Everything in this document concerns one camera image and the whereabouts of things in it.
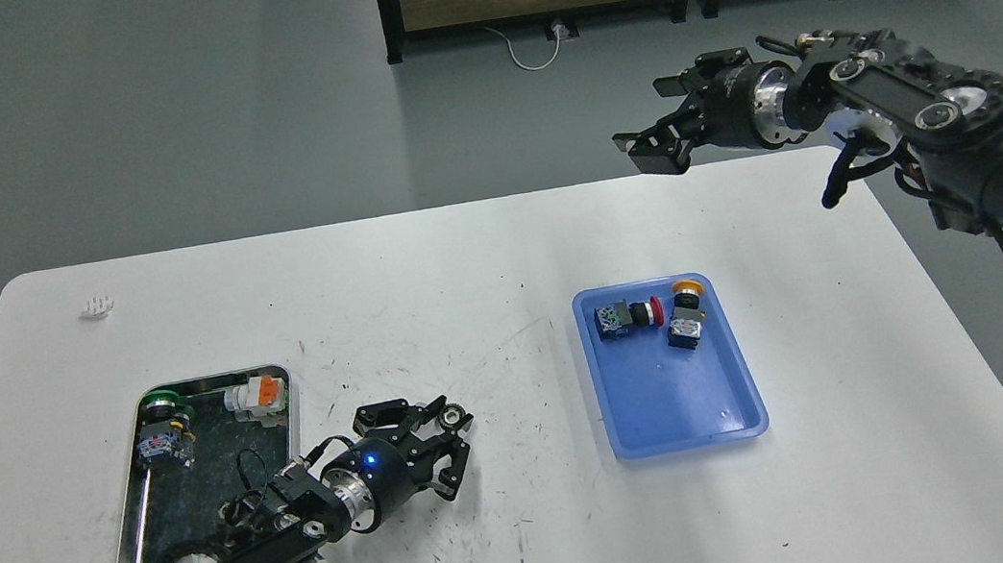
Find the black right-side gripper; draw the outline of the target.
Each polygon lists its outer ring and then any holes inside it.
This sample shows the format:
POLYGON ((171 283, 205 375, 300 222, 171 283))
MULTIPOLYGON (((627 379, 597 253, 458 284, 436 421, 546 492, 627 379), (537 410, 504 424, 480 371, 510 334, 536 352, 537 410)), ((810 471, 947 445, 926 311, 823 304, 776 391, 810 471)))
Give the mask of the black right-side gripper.
POLYGON ((782 61, 752 61, 746 48, 700 54, 685 70, 657 77, 661 98, 683 102, 647 129, 611 135, 643 175, 688 172, 698 146, 776 150, 809 135, 786 119, 784 100, 793 69, 782 61))

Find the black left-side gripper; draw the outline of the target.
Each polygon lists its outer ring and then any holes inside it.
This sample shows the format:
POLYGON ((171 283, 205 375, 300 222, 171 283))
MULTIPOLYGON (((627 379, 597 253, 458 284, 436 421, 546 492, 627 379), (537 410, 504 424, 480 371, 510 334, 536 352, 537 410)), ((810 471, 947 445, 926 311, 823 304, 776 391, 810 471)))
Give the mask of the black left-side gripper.
POLYGON ((374 532, 410 498, 431 491, 456 500, 471 454, 462 433, 440 427, 445 396, 425 405, 395 400, 366 404, 353 417, 357 439, 327 463, 320 478, 349 509, 351 530, 374 532))

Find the black right-side robot arm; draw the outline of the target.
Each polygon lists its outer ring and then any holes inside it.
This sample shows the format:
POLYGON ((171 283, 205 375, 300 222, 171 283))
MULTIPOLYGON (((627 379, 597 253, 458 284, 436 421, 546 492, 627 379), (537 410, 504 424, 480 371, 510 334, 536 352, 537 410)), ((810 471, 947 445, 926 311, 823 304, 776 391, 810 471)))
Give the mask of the black right-side robot arm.
POLYGON ((827 120, 841 143, 820 203, 835 207, 849 184, 893 174, 928 204, 934 225, 990 235, 1003 257, 1003 76, 938 60, 890 29, 819 29, 772 53, 711 51, 653 82, 678 107, 613 142, 643 174, 682 175, 696 148, 771 150, 802 143, 827 120))

